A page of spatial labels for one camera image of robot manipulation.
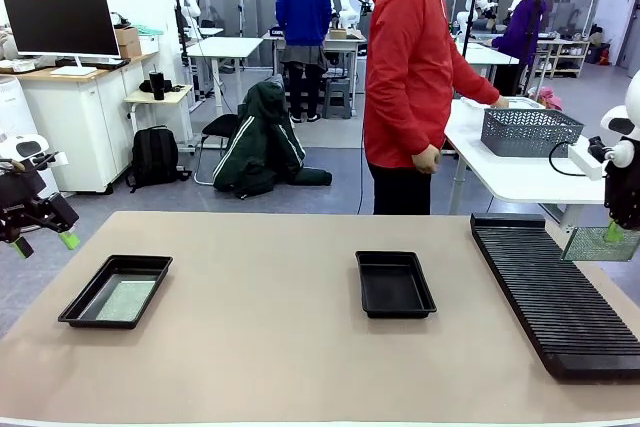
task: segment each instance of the gray plastic basket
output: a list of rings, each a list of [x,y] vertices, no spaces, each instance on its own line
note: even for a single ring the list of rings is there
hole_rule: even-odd
[[[548,109],[487,109],[482,142],[499,157],[548,157],[560,142],[575,143],[584,125]],[[567,157],[568,146],[554,157]]]

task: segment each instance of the chair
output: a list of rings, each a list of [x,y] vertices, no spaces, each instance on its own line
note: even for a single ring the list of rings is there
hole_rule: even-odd
[[[322,109],[322,117],[329,118],[329,110],[331,107],[331,97],[334,93],[341,93],[343,100],[342,118],[351,118],[351,84],[348,80],[327,80],[327,87],[324,94],[324,108]]]
[[[216,120],[202,129],[202,141],[200,142],[200,155],[198,156],[198,166],[196,167],[196,173],[193,176],[193,180],[198,185],[212,186],[213,182],[202,182],[198,179],[198,173],[200,172],[200,162],[202,161],[202,151],[204,150],[205,141],[211,137],[220,137],[220,157],[224,152],[224,139],[230,139],[236,129],[238,128],[239,118],[236,114],[225,114],[218,117]]]

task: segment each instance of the computer monitor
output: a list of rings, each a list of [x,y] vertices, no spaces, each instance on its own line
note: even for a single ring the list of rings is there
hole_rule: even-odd
[[[76,63],[79,57],[120,57],[107,0],[4,0],[4,4],[21,55],[72,56]]]

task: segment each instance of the red jacket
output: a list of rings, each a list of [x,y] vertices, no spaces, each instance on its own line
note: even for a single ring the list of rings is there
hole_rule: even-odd
[[[375,0],[364,115],[367,160],[411,167],[444,145],[454,89],[483,104],[500,93],[458,53],[442,0]]]

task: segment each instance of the purple shirt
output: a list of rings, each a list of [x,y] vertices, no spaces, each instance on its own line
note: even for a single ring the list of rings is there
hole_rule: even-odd
[[[547,11],[547,3],[543,0],[540,3],[540,17],[538,18],[534,31],[533,38],[531,39],[531,45],[529,46],[529,58],[524,59],[526,56],[527,43],[529,38],[527,31],[531,22],[531,16],[534,15],[536,10],[536,0],[522,0],[516,7],[511,17],[511,23],[507,28],[507,31],[502,37],[493,39],[491,45],[496,47],[499,52],[510,55],[520,60],[526,60],[529,66],[533,65],[535,59],[536,48],[538,45],[538,34],[540,32],[540,21],[542,15]]]

